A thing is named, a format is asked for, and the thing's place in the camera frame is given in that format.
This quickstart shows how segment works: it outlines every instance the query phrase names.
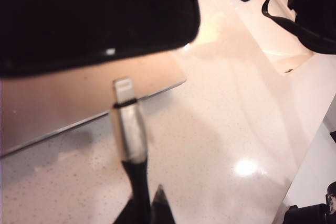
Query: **black strap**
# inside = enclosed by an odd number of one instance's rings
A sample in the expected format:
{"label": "black strap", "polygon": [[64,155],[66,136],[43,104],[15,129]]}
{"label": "black strap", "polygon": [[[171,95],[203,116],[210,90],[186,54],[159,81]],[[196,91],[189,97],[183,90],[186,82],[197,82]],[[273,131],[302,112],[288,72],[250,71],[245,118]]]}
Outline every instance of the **black strap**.
{"label": "black strap", "polygon": [[269,1],[270,0],[266,0],[262,5],[262,12],[264,16],[272,19],[279,26],[297,36],[301,42],[304,41],[304,45],[309,49],[321,53],[336,54],[335,40],[318,35],[291,21],[290,19],[270,15],[268,12]]}
{"label": "black strap", "polygon": [[151,223],[151,204],[147,183],[147,159],[139,164],[122,161],[132,186],[136,224]]}

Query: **white countertop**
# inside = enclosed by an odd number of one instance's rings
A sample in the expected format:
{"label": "white countertop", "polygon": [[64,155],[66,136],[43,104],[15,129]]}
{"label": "white countertop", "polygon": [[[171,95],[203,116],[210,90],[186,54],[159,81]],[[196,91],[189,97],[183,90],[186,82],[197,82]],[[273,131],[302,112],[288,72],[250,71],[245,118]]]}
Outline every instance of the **white countertop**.
{"label": "white countertop", "polygon": [[[151,197],[163,184],[176,223],[271,223],[334,97],[336,57],[281,76],[227,0],[199,3],[198,38],[168,52],[188,81],[143,102]],[[113,223],[131,194],[108,117],[1,165],[1,224]]]}

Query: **black phone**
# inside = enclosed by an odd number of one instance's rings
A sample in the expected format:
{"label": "black phone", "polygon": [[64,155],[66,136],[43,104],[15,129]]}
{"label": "black phone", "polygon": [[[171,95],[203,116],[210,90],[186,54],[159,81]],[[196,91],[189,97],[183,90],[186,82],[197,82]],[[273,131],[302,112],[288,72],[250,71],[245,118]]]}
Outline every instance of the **black phone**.
{"label": "black phone", "polygon": [[183,46],[197,0],[0,0],[0,75],[18,76]]}

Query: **quartz countertop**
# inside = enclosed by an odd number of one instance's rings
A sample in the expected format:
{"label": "quartz countertop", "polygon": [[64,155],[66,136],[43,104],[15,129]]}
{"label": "quartz countertop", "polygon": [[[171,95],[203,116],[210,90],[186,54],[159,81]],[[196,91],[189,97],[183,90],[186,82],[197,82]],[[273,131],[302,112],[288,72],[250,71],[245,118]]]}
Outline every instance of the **quartz countertop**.
{"label": "quartz countertop", "polygon": [[[197,39],[167,52],[187,82],[142,102],[151,197],[162,184],[176,223],[272,223],[335,95],[336,57],[282,76],[227,0],[199,5]],[[108,116],[1,168],[1,224],[113,223],[131,194]]]}

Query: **bag strap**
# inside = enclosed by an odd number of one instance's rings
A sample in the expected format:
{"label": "bag strap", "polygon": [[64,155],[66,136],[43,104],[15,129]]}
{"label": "bag strap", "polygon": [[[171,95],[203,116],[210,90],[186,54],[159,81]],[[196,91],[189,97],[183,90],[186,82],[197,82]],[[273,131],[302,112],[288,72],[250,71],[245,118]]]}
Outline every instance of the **bag strap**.
{"label": "bag strap", "polygon": [[272,19],[279,26],[297,36],[300,41],[309,49],[316,52],[321,52],[323,54],[336,54],[335,40],[318,35],[311,30],[308,30],[291,21],[290,19],[270,15],[268,12],[269,1],[270,0],[266,0],[262,5],[261,10],[264,16]]}

